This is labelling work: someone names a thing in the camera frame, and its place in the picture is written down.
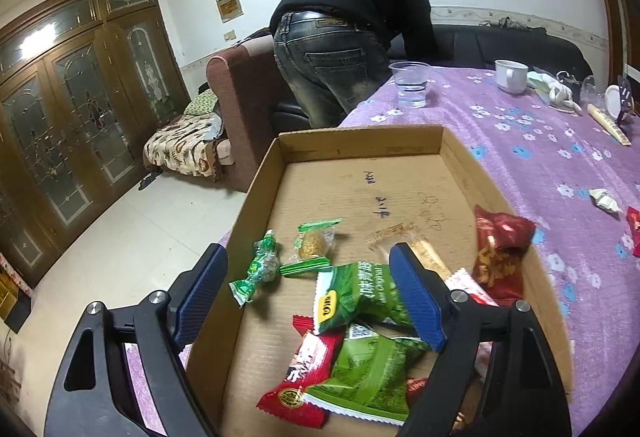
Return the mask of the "green pillow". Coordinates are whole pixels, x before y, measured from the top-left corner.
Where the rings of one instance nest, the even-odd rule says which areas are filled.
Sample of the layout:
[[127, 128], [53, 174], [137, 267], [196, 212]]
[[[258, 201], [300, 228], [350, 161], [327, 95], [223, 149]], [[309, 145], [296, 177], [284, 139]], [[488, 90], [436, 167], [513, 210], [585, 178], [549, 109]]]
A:
[[207, 90], [204, 90], [204, 92], [201, 92], [190, 101], [183, 114], [185, 116], [207, 116], [207, 114], [215, 112], [217, 102], [218, 97], [216, 94], [213, 90], [207, 88]]

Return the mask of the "green candy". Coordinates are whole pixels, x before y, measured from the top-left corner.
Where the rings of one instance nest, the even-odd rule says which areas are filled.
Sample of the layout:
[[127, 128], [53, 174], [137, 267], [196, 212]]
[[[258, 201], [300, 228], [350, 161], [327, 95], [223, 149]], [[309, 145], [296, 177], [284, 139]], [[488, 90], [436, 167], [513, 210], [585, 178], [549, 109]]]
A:
[[258, 287], [276, 279], [279, 269], [278, 242], [269, 229], [254, 243], [254, 257], [246, 269], [245, 277], [229, 283], [232, 297], [240, 307], [244, 307], [253, 301]]

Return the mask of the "small white green wrapper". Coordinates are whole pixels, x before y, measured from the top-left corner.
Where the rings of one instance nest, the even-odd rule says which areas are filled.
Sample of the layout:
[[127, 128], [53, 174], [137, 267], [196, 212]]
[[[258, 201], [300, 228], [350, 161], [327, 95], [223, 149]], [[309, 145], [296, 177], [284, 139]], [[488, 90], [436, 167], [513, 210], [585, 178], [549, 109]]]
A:
[[593, 204], [605, 213], [615, 215], [620, 212], [620, 205], [618, 205], [617, 201], [611, 196], [608, 189], [590, 189], [588, 194]]

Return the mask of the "dark red snack wrapper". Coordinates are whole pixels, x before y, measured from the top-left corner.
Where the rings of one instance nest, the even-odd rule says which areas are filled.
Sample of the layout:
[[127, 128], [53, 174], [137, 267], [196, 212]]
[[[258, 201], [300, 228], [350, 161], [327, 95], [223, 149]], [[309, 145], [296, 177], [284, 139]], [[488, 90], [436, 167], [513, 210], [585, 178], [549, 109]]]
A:
[[522, 261], [535, 235], [527, 218], [505, 212], [474, 209], [477, 254], [474, 280], [500, 306], [524, 298]]

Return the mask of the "white ceramic mug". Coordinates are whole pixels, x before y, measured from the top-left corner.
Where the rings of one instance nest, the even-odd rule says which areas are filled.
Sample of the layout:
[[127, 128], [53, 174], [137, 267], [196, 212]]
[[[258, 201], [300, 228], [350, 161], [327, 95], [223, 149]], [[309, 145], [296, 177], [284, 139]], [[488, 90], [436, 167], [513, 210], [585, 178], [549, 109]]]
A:
[[498, 59], [495, 61], [496, 84], [505, 93], [521, 95], [527, 88], [528, 67], [521, 62]]

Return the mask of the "green snack pack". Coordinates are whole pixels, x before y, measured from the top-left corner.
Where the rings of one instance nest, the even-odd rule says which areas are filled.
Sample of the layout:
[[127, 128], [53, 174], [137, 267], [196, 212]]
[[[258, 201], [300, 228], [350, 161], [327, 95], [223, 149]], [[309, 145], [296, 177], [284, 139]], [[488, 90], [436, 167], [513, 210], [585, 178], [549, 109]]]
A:
[[387, 337], [353, 323], [329, 379], [306, 387], [303, 401], [346, 417], [400, 426], [409, 415], [407, 373], [429, 349], [416, 337]]
[[356, 319], [412, 326], [387, 264], [356, 261], [318, 272], [314, 334], [347, 327]]

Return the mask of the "patterned blanket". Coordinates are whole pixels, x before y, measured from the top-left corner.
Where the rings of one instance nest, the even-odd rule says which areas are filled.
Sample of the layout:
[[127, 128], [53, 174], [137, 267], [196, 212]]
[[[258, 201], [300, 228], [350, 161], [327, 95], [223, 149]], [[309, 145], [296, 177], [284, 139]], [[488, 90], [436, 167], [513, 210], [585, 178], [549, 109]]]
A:
[[163, 168], [184, 176], [220, 178], [217, 145], [224, 123], [216, 112], [202, 116], [178, 116], [160, 127], [142, 150], [147, 168]]

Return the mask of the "clear plastic cup with water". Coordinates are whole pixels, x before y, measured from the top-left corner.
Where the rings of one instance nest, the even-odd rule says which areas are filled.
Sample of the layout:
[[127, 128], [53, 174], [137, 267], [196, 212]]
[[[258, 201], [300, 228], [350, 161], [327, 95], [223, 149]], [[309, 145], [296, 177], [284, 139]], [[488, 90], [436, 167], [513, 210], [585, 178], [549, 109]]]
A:
[[428, 64], [419, 61], [396, 61], [390, 64], [401, 107], [423, 108], [426, 106], [430, 70], [431, 67]]

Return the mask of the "red snack packet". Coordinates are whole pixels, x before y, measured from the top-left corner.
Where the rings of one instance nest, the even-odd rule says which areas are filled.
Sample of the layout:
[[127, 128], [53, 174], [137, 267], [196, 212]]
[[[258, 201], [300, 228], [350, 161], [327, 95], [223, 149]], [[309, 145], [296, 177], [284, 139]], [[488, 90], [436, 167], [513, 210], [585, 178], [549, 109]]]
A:
[[292, 326], [302, 337], [283, 381], [267, 391], [256, 408], [278, 419], [313, 429], [322, 428], [328, 413], [304, 400], [308, 387], [329, 379], [336, 353], [343, 343], [345, 330], [335, 329], [314, 334], [314, 319], [295, 315]]

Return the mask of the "cream tube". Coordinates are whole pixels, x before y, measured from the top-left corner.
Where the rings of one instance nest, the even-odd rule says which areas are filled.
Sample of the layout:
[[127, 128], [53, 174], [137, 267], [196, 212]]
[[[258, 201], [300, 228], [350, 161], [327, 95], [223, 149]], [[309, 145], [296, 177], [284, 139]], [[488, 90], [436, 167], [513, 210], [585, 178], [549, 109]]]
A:
[[588, 104], [587, 112], [621, 146], [631, 146], [631, 141], [627, 135], [604, 111], [593, 104]]

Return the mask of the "clear wafer bar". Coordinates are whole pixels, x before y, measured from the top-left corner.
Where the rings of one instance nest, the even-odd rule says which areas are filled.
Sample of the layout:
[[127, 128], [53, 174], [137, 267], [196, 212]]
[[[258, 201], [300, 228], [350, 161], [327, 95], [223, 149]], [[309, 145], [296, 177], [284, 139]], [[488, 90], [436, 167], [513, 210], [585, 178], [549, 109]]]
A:
[[452, 276], [452, 271], [439, 257], [433, 244], [413, 223], [398, 223], [375, 231], [367, 238], [368, 248], [384, 263], [388, 263], [390, 250], [398, 243], [407, 243], [421, 265], [427, 270], [436, 272], [442, 280]]

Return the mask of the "red candy bar packet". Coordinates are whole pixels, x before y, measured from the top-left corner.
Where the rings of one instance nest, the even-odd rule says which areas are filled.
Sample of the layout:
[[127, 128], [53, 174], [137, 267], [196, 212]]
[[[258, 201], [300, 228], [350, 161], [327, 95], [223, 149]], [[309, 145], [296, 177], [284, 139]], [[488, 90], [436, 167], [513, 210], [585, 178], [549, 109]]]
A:
[[631, 233], [632, 254], [635, 257], [640, 257], [640, 212], [632, 206], [628, 206], [626, 220]]

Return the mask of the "clear round cookie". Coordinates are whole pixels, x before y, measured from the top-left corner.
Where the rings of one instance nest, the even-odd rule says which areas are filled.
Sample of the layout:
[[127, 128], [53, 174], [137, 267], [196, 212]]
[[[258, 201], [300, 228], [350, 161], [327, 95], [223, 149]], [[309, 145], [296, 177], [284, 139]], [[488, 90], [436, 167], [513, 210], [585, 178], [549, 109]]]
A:
[[331, 267], [331, 254], [335, 240], [335, 228], [341, 218], [301, 223], [293, 244], [293, 253], [280, 266], [280, 275], [295, 277]]

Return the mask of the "brown cardboard tray box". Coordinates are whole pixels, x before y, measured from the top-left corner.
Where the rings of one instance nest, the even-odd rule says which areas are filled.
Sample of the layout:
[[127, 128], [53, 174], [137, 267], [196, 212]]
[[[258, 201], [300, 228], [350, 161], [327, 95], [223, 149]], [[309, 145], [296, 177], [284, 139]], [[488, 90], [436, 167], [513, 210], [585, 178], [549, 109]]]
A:
[[[337, 128], [284, 134], [268, 149], [227, 244], [229, 280], [246, 274], [272, 231], [283, 256], [302, 223], [336, 220], [333, 261], [373, 261], [369, 240], [400, 223], [427, 238], [451, 270], [477, 254], [474, 211], [509, 212], [497, 185], [446, 127]], [[300, 339], [292, 321], [316, 306], [314, 278], [283, 278], [240, 306], [223, 287], [196, 339], [186, 376], [218, 436], [303, 436], [258, 408], [283, 379]]]

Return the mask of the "purple floral tablecloth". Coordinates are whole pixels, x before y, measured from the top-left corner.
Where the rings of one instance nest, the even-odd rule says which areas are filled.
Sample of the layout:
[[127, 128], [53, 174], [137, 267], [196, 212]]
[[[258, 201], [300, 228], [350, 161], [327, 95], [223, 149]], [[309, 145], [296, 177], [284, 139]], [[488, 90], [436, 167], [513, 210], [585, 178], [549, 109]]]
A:
[[621, 146], [589, 116], [500, 92], [480, 69], [439, 68], [435, 85], [438, 105], [422, 109], [401, 108], [395, 88], [385, 85], [346, 125], [450, 128], [518, 213], [533, 220], [570, 335], [573, 429], [597, 431], [634, 371], [639, 261], [625, 218], [598, 210], [589, 194], [603, 188], [622, 208], [637, 206], [639, 150]]

